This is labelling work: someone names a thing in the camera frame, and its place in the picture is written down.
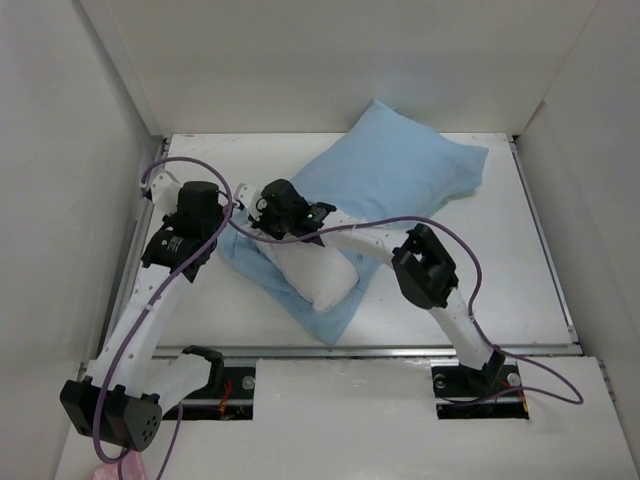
bolt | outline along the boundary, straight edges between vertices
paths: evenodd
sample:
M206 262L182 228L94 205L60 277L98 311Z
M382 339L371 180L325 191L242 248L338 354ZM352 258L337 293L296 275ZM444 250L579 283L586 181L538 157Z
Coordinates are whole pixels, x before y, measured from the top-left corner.
M520 385L522 385L522 380L520 379L520 375L518 375L517 373L510 373L509 375L507 375L507 383L509 383L509 385L511 385L512 387L519 387Z
M253 390L256 386L256 379L251 375L247 375L242 379L242 388L245 390Z
M438 373L435 377L433 377L433 384L436 386L438 390L442 390L447 386L445 382L445 376L441 373Z

wire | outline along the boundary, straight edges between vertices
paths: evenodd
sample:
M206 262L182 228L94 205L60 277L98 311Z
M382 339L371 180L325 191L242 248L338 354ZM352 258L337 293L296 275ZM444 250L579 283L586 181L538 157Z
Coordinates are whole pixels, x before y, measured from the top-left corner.
M164 471L167 468L167 464L169 463L169 458L171 457L171 453L173 452L173 447L176 444L176 439L178 438L178 432L180 431L180 423L182 422L182 416L184 415L184 407L181 403L178 404L178 418L176 418L176 428L173 430L173 435L171 436L171 442L169 442L169 448L167 448L167 454L164 456L164 460L162 461L162 466L160 467L160 471L158 472L158 476L156 480L161 480L164 475ZM118 462L118 480L125 480L124 475L122 474L122 462L124 458Z
M143 185L147 184L152 170L154 170L156 167L160 165L164 165L165 163L170 163L170 162L193 163L195 165L200 165L201 167L209 170L209 172L211 172L220 181L228 198L232 198L233 194L231 192L231 187L229 187L229 184L227 183L227 181L215 168L203 162L202 160L198 160L190 157L170 157L170 158L165 158L163 160L159 160L151 164L142 174L142 184ZM197 260L198 257L200 257L204 252L206 252L213 245L213 243L216 241L220 233L222 233L222 230L224 229L226 224L231 219L232 210L233 210L233 207L227 207L224 209L224 217L222 219L222 222L220 223L220 226L218 227L218 229L213 233L211 238L209 238L209 240L207 240L204 243L204 245L202 245L202 247L200 247L193 255L191 255L187 260L185 260L181 265L179 265L173 272L171 272L171 274L160 284L158 289L151 296L151 298L149 299L148 306L152 306L160 298L160 296L162 295L162 292L165 291L165 289L169 286L169 284L176 277L178 277L189 265L191 265L191 263ZM107 390L116 372L118 363L120 362L122 356L124 355L127 349L127 346L133 339L134 335L136 334L136 332L138 331L138 329L140 328L144 320L147 318L148 314L149 314L148 308L145 308L144 310L142 310L137 320L131 327L131 330L129 330L129 333L127 333L126 337L120 344L120 347L118 347L118 350L115 356L113 357L111 365L107 370L107 373L104 378L104 382L100 387L100 392L98 393L98 400L96 401L96 409L93 415L92 437L93 437L93 448L96 452L96 455L98 456L100 461L102 461L103 463L107 463L107 464L118 463L129 453L129 449L125 449L117 457L115 458L109 457L104 452L104 450L102 449L102 445L100 444L100 424L102 421L102 412L104 410L104 403L105 403L105 398L107 396Z
M582 396L580 391L565 376L563 376L561 373L555 371L551 367L548 367L548 366L546 366L546 365L544 365L544 364L542 364L542 363L540 363L540 362L538 362L536 360L532 360L532 359L530 359L528 357L525 357L523 355L518 355L518 354L515 354L515 353L508 352L506 350L503 350L501 347L499 347L498 345L495 345L493 342L491 342L491 340L489 340L487 335L482 330L482 327L480 327L480 324L478 323L478 321L477 321L477 319L476 319L476 317L475 317L475 315L473 313L473 304L474 304L474 302L475 302L475 300L476 300L476 298L478 296L478 293L480 292L480 287L482 286L482 278L483 278L483 276L482 276L482 266L480 265L480 261L478 260L478 257L476 256L474 251L471 249L471 247L460 236L458 236L458 234L456 234L449 227L446 227L445 225L442 225L441 223L436 222L435 220L431 220L429 218L419 217L419 216L415 216L415 215L409 215L409 216L388 218L386 220L378 220L378 221L375 221L375 222L349 224L349 225L339 225L337 227L331 227L331 228L326 228L324 230L318 230L317 232L309 233L307 235L302 235L300 237L276 240L276 239L273 239L273 238L260 237L260 236L258 236L256 234L254 234L253 232L249 232L249 231L243 229L242 227L237 225L233 220L229 221L230 225L233 228L235 228L237 231L239 231L240 233L242 233L246 237L248 237L248 238L250 238L252 240L255 240L257 242L272 243L272 244L288 244L288 243L302 242L304 240L309 240L310 238L316 237L318 235L324 235L324 234L327 234L327 233L339 232L339 231L342 231L342 230L351 230L352 228L379 227L381 225L387 225L389 223L396 223L396 222L420 222L420 223L426 223L427 225L431 225L432 227L435 227L438 230L441 230L442 232L446 233L451 238L453 238L458 243L458 245L460 245L462 247L462 249L465 252L467 252L467 254L471 258L471 261L473 262L473 265L474 265L475 270L476 270L476 284L475 284L475 286L473 288L473 292L471 293L471 297L469 297L469 303L467 305L467 309L468 309L469 317L471 318L471 321L473 322L474 327L478 331L478 334L480 335L480 338L482 339L482 341L484 343L486 343L489 347L491 347L494 351L496 351L498 353L501 353L505 357L510 357L510 358L515 359L515 360L520 360L522 362L529 363L531 365L534 365L534 366L536 366L538 368L541 368L542 370L545 370L546 372L552 374L558 380L560 380L562 383L564 383L567 387L569 387L569 389L576 396L576 399L573 399L573 398L564 397L562 395L558 395L556 393L549 392L547 390L543 390L543 389L537 388L537 387L519 386L519 387L513 387L513 388L508 388L508 389L505 389L505 390L501 390L500 392L497 392L497 393L495 393L493 395L489 395L487 397L482 397L482 398L477 398L477 399L469 401L469 402L458 402L458 403L456 403L456 405L458 405L460 407L469 407L469 406L472 406L472 405L479 405L481 403L485 403L485 402L488 402L490 400L495 400L495 399L497 399L499 397L502 397L503 395L508 395L510 393L524 392L524 391L540 393L542 395L546 395L548 397L552 397L552 398L555 398L556 400L561 400L563 402L571 403L573 405L582 405L584 403L584 397Z

white enclosure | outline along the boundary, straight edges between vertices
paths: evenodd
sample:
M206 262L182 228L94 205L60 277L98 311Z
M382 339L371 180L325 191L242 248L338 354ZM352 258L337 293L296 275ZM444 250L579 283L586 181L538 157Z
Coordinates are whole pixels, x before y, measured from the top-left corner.
M637 479L639 24L638 0L0 0L0 477L98 465L58 394L114 327L158 225L140 167L181 154L232 186L288 177L378 98L489 147L484 184L435 218L486 264L490 336L566 355L546 361L585 405L530 394L528 422L436 421L427 358L453 352L390 271L329 351L214 256L158 357L199 343L271 359L255 420L187 422L165 478ZM273 359L287 348L346 358ZM152 476L172 427L145 453Z

purple cable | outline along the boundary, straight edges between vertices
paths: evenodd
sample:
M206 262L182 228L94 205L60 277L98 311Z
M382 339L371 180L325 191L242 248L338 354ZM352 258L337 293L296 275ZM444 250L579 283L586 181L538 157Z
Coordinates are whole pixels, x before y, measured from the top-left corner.
M227 195L227 198L232 198L233 194L231 192L231 187L229 187L229 184L227 183L227 181L224 179L224 177L222 175L220 175L220 173L215 168L213 168L211 165L203 162L202 160L198 160L198 159L190 158L190 157L170 157L170 158L165 158L163 160L159 160L159 161L153 163L142 174L142 183L143 184L147 183L147 181L149 180L149 175L151 174L151 171L154 168L156 168L156 167L158 167L160 165L164 165L165 163L170 163L170 162L193 163L195 165L200 165L201 167L206 168L213 175L215 175L216 178L220 181L220 183L222 184L222 187L225 190L225 194ZM207 240L204 243L204 245L202 245L202 247L200 247L193 255L191 255L187 260L185 260L184 263L182 263L180 266L178 266L178 268L176 268L160 284L158 289L154 292L154 294L149 299L149 305L153 305L158 300L158 298L160 298L160 296L162 295L162 292L164 292L164 290L169 286L169 284L178 275L180 275L184 271L185 268L187 268L189 265L191 265L191 263L193 263L198 257L200 257L204 252L206 252L211 247L211 245L213 245L213 243L216 241L216 238L218 238L220 233L222 233L222 230L224 229L226 224L231 219L232 211L233 211L232 207L231 208L228 207L228 208L224 209L224 218L222 220L222 223L220 224L218 229L214 232L214 234L211 236L211 238L209 240ZM105 398L107 396L107 389L109 388L109 384L111 383L113 375L114 375L116 369L118 368L118 362L120 362L120 359L124 355L124 352L127 349L127 346L129 345L129 343L131 342L131 339L134 337L134 335L136 334L136 332L140 328L140 325L142 325L142 322L144 322L145 318L147 318L148 313L149 313L148 309L144 309L142 311L142 313L140 313L140 316L138 317L136 322L131 327L131 330L129 330L129 333L124 338L123 342L120 344L120 347L118 347L118 350L117 350L115 356L113 357L113 361L111 362L111 365L109 366L109 369L107 370L107 374L105 375L104 382L103 382L102 386L100 387L100 393L98 394L98 400L96 402L96 410L95 410L95 413L93 415L92 428L93 428L93 448L94 448L94 450L96 452L96 455L98 456L100 461L102 461L103 463L108 463L108 464L118 463L129 453L129 450L125 449L116 458L111 458L104 452L104 450L102 449L102 445L100 445L100 423L101 423L101 420L102 420L102 411L104 410L104 401L105 401Z
M176 418L176 428L173 430L173 435L171 436L171 442L169 443L169 448L167 449L167 454L164 456L164 460L162 461L162 466L160 467L160 471L158 472L158 476L156 480L161 480L164 475L164 471L167 468L167 464L169 463L169 458L171 458L171 453L173 452L173 447L176 444L176 439L178 438L178 432L180 431L180 423L182 422L182 416L184 414L184 407L181 403L178 404L178 417ZM124 480L124 475L122 474L122 461L118 462L118 480Z
M548 366L546 366L546 365L544 365L544 364L542 364L540 362L532 360L532 359L530 359L528 357L525 357L523 355L518 355L518 354L515 354L515 353L511 353L511 352L507 352L507 351L503 350L502 348L500 348L498 345L495 345L493 342L491 342L491 340L489 340L487 335L484 333L484 331L480 327L480 324L476 320L475 315L473 314L473 304L474 304L474 302L476 300L476 297L478 296L478 293L480 292L480 287L482 286L482 266L480 265L480 261L478 260L478 257L476 256L474 251L471 249L471 247L462 238L460 238L457 233L455 233L449 227L446 227L446 226L442 225L441 223L436 222L435 220L431 220L429 218L417 217L417 216L403 216L403 217L388 218L388 219L385 219L385 220L378 220L376 222L340 225L340 226L337 226L337 227L326 228L324 230L318 230L317 232L309 233L307 235L302 235L301 237L288 238L288 239L283 239L283 240L276 240L276 239L273 239L273 238L263 238L263 237L261 237L259 235L256 235L256 234L252 233L252 232L248 232L248 231L244 230L242 227L240 227L238 224L236 224L233 220L229 221L229 223L231 224L231 226L233 228L235 228L238 232L242 233L243 235L245 235L246 237L248 237L248 238L250 238L252 240L255 240L257 242L280 244L280 245L288 244L288 243L301 242L301 241L308 240L310 238L316 237L318 235L323 235L323 234L326 234L326 233L339 232L339 231L342 231L342 230L351 230L352 228L379 227L381 225L387 225L389 223L396 223L396 222L421 222L421 223L426 223L427 225L431 225L433 227L436 227L437 229L443 231L444 233L449 235L451 238L453 238L464 249L464 251L467 252L467 254L471 258L471 261L473 262L473 265L475 266L475 269L476 269L476 285L473 288L473 292L471 293L471 297L469 298L469 304L468 304L467 308L468 308L469 317L471 317L473 325L475 326L476 330L478 331L478 334L480 335L480 338L482 339L482 341L484 343L486 343L489 347L491 347L493 350L495 350L496 352L503 354L505 357L511 357L513 359L520 360L522 362L526 362L526 363L529 363L531 365L535 365L536 367L539 367L539 368L551 373L556 378L558 378L562 383L564 383L567 387L569 387L569 389L577 397L577 399L572 399L572 398L563 397L563 396L555 394L553 392L549 392L547 390L542 390L540 388L520 386L520 387L508 388L508 389L502 390L502 391L500 391L498 393L495 393L493 395L490 395L490 396L487 396L487 397L483 397L483 398L477 398L477 399L469 401L469 402L456 402L455 405L457 407L470 407L470 406L473 406L473 405L481 405L481 404L483 404L485 402L488 402L488 401L491 401L491 400L495 400L496 398L502 397L503 395L509 395L511 393L524 392L524 391L540 393L542 395L547 395L549 397L555 398L557 400L562 400L563 402L571 403L573 405L582 405L584 403L584 397L582 396L582 394L562 374L560 374L560 373L556 372L555 370L553 370L552 368L550 368L550 367L548 367Z

